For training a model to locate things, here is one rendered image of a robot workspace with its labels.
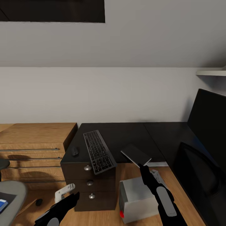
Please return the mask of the keyboard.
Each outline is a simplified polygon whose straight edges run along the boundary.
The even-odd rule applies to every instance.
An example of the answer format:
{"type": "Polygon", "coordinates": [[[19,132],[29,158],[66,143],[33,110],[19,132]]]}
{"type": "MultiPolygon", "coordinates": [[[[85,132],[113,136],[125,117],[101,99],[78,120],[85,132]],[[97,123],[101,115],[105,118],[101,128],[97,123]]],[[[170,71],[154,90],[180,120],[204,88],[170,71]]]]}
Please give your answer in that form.
{"type": "Polygon", "coordinates": [[[118,166],[98,130],[83,136],[95,175],[118,166]]]}

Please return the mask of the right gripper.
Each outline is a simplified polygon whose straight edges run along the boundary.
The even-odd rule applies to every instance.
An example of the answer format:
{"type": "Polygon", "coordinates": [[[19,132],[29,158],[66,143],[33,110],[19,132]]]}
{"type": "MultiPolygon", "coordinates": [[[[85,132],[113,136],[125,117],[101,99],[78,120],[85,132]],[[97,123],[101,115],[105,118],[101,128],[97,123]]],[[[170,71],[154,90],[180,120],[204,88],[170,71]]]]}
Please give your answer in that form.
{"type": "Polygon", "coordinates": [[[149,180],[155,179],[153,175],[149,171],[149,167],[147,165],[143,166],[142,164],[138,164],[140,167],[141,177],[143,179],[144,185],[148,185],[149,180]]]}

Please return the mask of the monitor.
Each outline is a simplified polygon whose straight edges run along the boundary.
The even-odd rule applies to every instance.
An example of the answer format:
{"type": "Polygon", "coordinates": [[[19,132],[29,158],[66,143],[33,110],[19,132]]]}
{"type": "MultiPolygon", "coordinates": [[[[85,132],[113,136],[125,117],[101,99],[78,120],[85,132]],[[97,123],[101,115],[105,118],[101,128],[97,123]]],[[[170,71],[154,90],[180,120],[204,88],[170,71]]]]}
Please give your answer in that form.
{"type": "Polygon", "coordinates": [[[194,132],[218,166],[194,147],[181,142],[182,145],[196,151],[205,158],[216,171],[219,189],[206,199],[216,196],[223,185],[220,171],[226,173],[226,96],[199,89],[197,92],[187,125],[194,132]]]}

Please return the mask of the mouse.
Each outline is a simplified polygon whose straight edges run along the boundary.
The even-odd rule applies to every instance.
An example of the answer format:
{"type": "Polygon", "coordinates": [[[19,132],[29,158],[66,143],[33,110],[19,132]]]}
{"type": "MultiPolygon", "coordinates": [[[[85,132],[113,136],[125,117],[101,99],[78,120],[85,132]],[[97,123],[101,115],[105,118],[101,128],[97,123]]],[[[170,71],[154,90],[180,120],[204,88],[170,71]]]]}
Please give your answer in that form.
{"type": "Polygon", "coordinates": [[[72,148],[72,150],[71,150],[71,155],[72,156],[75,156],[75,155],[78,155],[78,148],[77,147],[74,147],[74,148],[72,148]]]}

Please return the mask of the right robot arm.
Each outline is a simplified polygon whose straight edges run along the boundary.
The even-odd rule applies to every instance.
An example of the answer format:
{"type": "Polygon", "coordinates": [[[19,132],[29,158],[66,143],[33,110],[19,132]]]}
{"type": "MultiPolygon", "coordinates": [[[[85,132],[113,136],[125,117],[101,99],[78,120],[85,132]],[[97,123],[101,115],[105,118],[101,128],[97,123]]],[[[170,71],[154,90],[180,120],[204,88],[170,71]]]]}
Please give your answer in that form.
{"type": "Polygon", "coordinates": [[[181,215],[178,207],[174,203],[172,193],[160,182],[159,173],[157,170],[149,171],[147,165],[140,167],[141,177],[144,185],[147,185],[151,193],[155,196],[158,202],[158,211],[163,226],[188,226],[181,215]]]}

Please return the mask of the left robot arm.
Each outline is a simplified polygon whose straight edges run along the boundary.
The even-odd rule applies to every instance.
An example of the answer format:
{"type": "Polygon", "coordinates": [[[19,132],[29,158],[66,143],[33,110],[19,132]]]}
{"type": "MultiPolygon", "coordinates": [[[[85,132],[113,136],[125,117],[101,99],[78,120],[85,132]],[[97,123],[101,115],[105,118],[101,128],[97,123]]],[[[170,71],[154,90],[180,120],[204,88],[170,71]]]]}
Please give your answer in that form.
{"type": "Polygon", "coordinates": [[[35,220],[34,226],[59,226],[61,220],[66,213],[74,208],[79,200],[80,193],[77,192],[75,195],[72,193],[65,199],[64,194],[75,188],[74,184],[68,184],[62,189],[55,192],[55,204],[52,205],[48,211],[43,215],[39,216],[35,220]]]}

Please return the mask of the swivel chair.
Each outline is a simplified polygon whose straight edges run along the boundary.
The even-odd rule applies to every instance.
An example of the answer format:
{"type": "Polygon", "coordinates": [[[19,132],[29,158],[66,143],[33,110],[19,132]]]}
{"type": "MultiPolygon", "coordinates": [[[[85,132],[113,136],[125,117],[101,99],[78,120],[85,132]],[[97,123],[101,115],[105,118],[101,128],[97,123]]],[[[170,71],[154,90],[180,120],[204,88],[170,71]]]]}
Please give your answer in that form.
{"type": "MultiPolygon", "coordinates": [[[[0,159],[0,170],[7,168],[9,165],[9,160],[0,159]]],[[[34,199],[21,209],[27,197],[27,191],[27,186],[21,181],[2,181],[0,171],[0,199],[8,202],[0,212],[0,226],[11,226],[14,220],[34,202],[36,202],[36,206],[41,205],[42,199],[34,199]]]]}

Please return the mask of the notebook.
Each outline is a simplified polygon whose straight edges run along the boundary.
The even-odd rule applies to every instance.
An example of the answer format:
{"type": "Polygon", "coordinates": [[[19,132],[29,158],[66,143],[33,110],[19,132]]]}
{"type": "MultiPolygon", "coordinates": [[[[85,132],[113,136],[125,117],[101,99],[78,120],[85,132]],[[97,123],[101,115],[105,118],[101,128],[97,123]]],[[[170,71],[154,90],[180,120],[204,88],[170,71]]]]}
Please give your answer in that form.
{"type": "Polygon", "coordinates": [[[145,166],[148,161],[151,160],[151,158],[145,154],[144,152],[137,149],[132,144],[128,145],[126,148],[121,150],[121,152],[127,156],[134,164],[136,164],[138,167],[140,167],[138,164],[142,164],[145,166]]]}

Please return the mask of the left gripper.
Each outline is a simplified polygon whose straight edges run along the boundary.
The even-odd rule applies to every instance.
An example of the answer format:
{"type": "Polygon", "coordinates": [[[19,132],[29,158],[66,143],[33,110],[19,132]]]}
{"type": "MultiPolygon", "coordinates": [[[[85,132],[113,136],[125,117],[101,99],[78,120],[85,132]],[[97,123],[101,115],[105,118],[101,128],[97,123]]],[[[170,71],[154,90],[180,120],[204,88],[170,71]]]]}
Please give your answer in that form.
{"type": "Polygon", "coordinates": [[[74,208],[77,204],[77,201],[79,200],[80,193],[77,192],[75,195],[72,193],[69,196],[67,196],[65,199],[59,201],[58,203],[52,205],[49,209],[51,209],[54,206],[62,206],[64,208],[64,216],[66,213],[74,208]]]}

